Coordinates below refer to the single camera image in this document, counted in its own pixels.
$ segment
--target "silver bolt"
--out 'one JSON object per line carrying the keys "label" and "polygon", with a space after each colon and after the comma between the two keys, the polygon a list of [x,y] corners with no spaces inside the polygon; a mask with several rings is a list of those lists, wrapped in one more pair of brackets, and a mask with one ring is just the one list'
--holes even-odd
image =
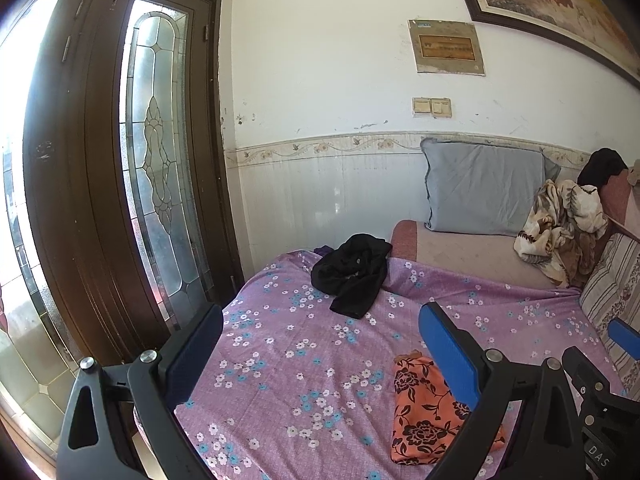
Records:
{"label": "silver bolt", "polygon": [[502,358],[504,357],[502,355],[502,352],[500,352],[499,350],[496,350],[495,348],[489,348],[486,351],[486,358],[489,359],[489,361],[491,361],[492,363],[499,363],[500,361],[502,361]]}
{"label": "silver bolt", "polygon": [[558,361],[558,359],[556,359],[555,357],[550,357],[549,359],[547,359],[546,365],[552,370],[559,370],[560,368],[562,368],[560,361]]}
{"label": "silver bolt", "polygon": [[94,365],[95,359],[93,357],[83,357],[80,361],[82,370],[90,370]]}
{"label": "silver bolt", "polygon": [[152,363],[156,360],[157,357],[158,352],[156,352],[155,350],[145,350],[144,352],[142,352],[142,354],[140,354],[140,360],[143,363]]}

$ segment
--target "purple floral bedsheet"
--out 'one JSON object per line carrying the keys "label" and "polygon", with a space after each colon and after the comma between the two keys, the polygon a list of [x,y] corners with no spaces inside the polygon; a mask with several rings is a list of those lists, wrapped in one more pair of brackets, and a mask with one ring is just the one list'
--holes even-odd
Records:
{"label": "purple floral bedsheet", "polygon": [[[423,480],[431,466],[396,465],[389,455],[393,358],[427,352],[417,326],[427,301],[513,361],[540,364],[576,345],[622,392],[578,290],[521,288],[391,258],[375,304],[354,320],[331,312],[332,298],[311,286],[318,260],[283,254],[249,280],[225,309],[223,335],[191,399],[176,409],[221,480]],[[516,413],[512,403],[508,434]],[[490,477],[500,455],[489,455],[478,476]]]}

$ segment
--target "orange floral cloth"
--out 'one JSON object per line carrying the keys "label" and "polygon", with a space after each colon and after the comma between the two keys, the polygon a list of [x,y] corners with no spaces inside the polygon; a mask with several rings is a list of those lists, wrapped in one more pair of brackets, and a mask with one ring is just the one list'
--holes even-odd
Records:
{"label": "orange floral cloth", "polygon": [[[458,434],[470,410],[457,402],[429,357],[414,350],[395,359],[396,410],[391,460],[401,465],[434,464]],[[504,446],[500,427],[491,451]]]}

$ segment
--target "floral border trim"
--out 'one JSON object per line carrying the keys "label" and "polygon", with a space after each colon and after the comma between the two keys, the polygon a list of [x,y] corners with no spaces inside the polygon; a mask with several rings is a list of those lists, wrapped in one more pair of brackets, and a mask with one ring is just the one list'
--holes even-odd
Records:
{"label": "floral border trim", "polygon": [[546,142],[513,139],[510,137],[482,136],[457,132],[377,132],[366,135],[344,134],[338,136],[313,137],[286,140],[272,144],[261,144],[240,150],[225,150],[228,168],[243,168],[258,164],[271,164],[285,160],[302,160],[325,156],[421,154],[420,142],[425,138],[440,142],[457,141],[487,146],[503,146],[542,152],[564,168],[580,170],[589,160],[590,154],[571,148],[562,148]]}

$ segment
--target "light switch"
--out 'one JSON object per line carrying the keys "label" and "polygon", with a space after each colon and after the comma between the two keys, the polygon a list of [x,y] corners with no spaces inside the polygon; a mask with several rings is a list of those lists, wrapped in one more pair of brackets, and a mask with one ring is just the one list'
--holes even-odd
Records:
{"label": "light switch", "polygon": [[412,105],[414,108],[414,115],[431,113],[431,99],[428,97],[414,97],[412,99]]}
{"label": "light switch", "polygon": [[434,117],[450,118],[451,117],[451,99],[431,98],[431,115],[433,115]]}

